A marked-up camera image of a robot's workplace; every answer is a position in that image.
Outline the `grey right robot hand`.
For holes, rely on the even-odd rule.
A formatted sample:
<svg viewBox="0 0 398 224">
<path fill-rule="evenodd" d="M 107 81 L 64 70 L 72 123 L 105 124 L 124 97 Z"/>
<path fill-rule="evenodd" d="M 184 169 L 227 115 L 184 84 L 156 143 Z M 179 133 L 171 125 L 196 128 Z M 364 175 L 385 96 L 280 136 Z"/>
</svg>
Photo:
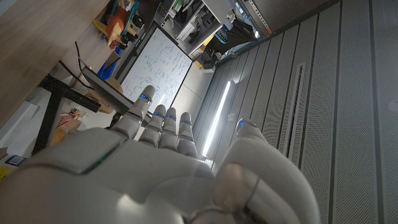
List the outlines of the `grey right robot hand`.
<svg viewBox="0 0 398 224">
<path fill-rule="evenodd" d="M 319 223 L 301 171 L 248 119 L 216 172 L 199 160 L 190 115 L 152 117 L 147 86 L 110 129 L 26 160 L 1 182 L 2 223 Z"/>
</svg>

